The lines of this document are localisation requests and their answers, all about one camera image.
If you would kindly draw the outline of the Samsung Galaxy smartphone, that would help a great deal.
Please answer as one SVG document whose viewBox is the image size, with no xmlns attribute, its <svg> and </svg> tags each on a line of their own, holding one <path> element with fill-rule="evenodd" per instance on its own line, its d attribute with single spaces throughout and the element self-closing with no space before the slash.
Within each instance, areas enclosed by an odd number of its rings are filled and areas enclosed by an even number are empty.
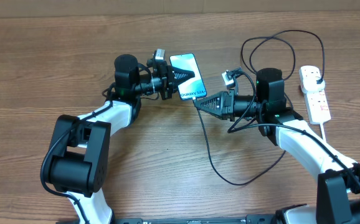
<svg viewBox="0 0 360 224">
<path fill-rule="evenodd" d="M 207 95 L 194 54 L 172 55 L 169 60 L 178 81 L 177 89 L 182 100 L 202 98 Z"/>
</svg>

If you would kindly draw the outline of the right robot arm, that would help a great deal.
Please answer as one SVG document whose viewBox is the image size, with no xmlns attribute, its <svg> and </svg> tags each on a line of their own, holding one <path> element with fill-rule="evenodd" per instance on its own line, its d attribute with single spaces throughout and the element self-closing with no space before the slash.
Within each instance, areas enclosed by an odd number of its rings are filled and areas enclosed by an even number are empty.
<svg viewBox="0 0 360 224">
<path fill-rule="evenodd" d="M 360 223 L 360 163 L 342 155 L 315 134 L 307 122 L 287 106 L 282 71 L 264 68 L 257 72 L 253 95 L 240 96 L 236 79 L 244 71 L 223 74 L 228 91 L 194 100 L 198 111 L 221 120 L 251 120 L 262 136 L 291 154 L 317 183 L 316 205 L 292 205 L 273 215 L 246 216 L 247 223 Z"/>
</svg>

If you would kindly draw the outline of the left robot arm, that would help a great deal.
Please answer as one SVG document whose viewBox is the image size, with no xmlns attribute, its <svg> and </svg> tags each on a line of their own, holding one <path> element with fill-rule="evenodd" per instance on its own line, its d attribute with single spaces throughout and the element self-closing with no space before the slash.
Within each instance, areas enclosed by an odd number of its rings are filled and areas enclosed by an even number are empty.
<svg viewBox="0 0 360 224">
<path fill-rule="evenodd" d="M 195 73 L 167 64 L 153 54 L 146 65 L 130 54 L 114 61 L 115 81 L 102 94 L 102 107 L 81 116 L 57 118 L 49 150 L 40 168 L 40 181 L 50 194 L 70 200 L 76 223 L 114 223 L 102 185 L 107 176 L 110 138 L 132 124 L 141 97 L 157 93 L 167 100 Z"/>
</svg>

